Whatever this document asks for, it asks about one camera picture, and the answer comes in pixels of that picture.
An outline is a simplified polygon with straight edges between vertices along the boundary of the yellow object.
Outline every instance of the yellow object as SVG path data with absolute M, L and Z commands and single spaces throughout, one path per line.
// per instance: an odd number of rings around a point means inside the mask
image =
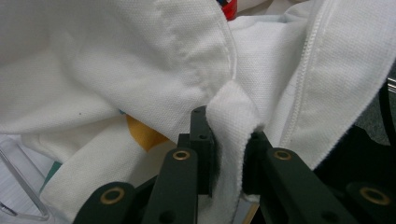
M 126 120 L 128 122 L 128 129 L 132 138 L 134 138 L 137 144 L 139 144 L 146 151 L 149 151 L 153 147 L 156 147 L 159 144 L 169 140 L 161 133 L 158 133 L 146 124 L 132 118 L 129 115 L 126 116 Z

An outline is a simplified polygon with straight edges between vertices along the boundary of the white fabric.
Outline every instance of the white fabric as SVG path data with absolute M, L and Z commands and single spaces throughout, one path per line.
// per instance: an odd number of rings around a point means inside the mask
M 265 11 L 266 15 L 280 15 L 283 14 L 289 7 L 304 0 L 276 0 Z
M 212 0 L 4 1 L 0 133 L 63 163 L 41 199 L 73 220 L 101 185 L 155 175 L 174 146 L 145 152 L 119 109 L 176 142 L 208 105 L 221 173 L 198 220 L 229 223 L 255 129 L 314 168 L 369 104 L 396 57 L 394 8 L 318 0 L 227 23 Z

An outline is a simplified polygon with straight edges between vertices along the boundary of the metal ring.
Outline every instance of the metal ring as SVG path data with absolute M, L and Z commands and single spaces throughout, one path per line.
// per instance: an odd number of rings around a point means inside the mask
M 112 193 L 112 192 L 117 192 L 119 195 L 115 199 L 108 199 L 107 198 L 107 194 Z M 112 189 L 108 189 L 100 197 L 100 202 L 103 203 L 103 204 L 117 203 L 123 198 L 124 195 L 125 195 L 125 191 L 122 188 L 115 187 L 115 188 L 112 188 Z
M 174 157 L 175 160 L 184 161 L 184 160 L 186 160 L 186 159 L 188 159 L 190 157 L 190 152 L 184 151 L 184 150 L 180 150 L 180 151 L 175 152 L 173 154 L 173 157 Z
M 280 159 L 282 161 L 289 161 L 291 160 L 291 155 L 289 152 L 284 150 L 278 150 L 274 153 L 275 158 Z
M 361 190 L 359 190 L 359 193 L 363 198 L 371 203 L 376 203 L 379 205 L 388 205 L 390 204 L 390 198 L 384 194 L 383 192 L 379 191 L 378 189 L 372 189 L 372 188 L 367 188 L 363 187 Z M 375 198 L 370 193 L 374 193 L 380 196 L 380 198 Z

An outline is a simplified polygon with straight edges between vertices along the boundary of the screw hole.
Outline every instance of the screw hole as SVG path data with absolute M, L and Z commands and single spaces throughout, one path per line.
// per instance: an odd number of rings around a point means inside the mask
M 174 211 L 164 211 L 160 215 L 160 222 L 164 224 L 173 223 L 176 219 Z
M 371 203 L 376 203 L 379 205 L 389 205 L 390 204 L 390 198 L 378 189 L 364 187 L 364 188 L 361 188 L 360 193 L 364 199 L 366 199 L 367 201 L 369 201 Z
M 173 154 L 173 158 L 178 161 L 184 161 L 190 157 L 188 151 L 177 151 Z
M 124 195 L 125 191 L 122 188 L 115 187 L 103 193 L 100 197 L 100 201 L 103 204 L 113 204 L 119 202 Z
M 322 212 L 321 217 L 325 221 L 331 222 L 331 223 L 335 223 L 335 222 L 339 221 L 339 217 L 337 216 L 337 214 L 335 214 L 334 212 L 330 212 L 330 211 Z
M 276 151 L 276 152 L 274 153 L 274 156 L 275 156 L 277 159 L 280 159 L 280 160 L 282 160 L 282 161 L 289 161 L 289 160 L 291 160 L 291 155 L 290 155 L 290 153 L 287 152 L 287 151 L 283 151 L 283 150 L 278 150 L 278 151 Z

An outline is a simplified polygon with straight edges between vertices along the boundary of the white towel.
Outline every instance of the white towel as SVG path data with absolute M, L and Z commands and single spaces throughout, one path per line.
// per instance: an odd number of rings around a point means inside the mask
M 4 1 L 0 133 L 63 163 L 41 199 L 71 221 L 105 183 L 157 174 L 208 105 L 221 173 L 198 220 L 229 223 L 251 132 L 314 168 L 369 104 L 396 57 L 395 7 L 318 0 L 227 23 L 213 0 Z

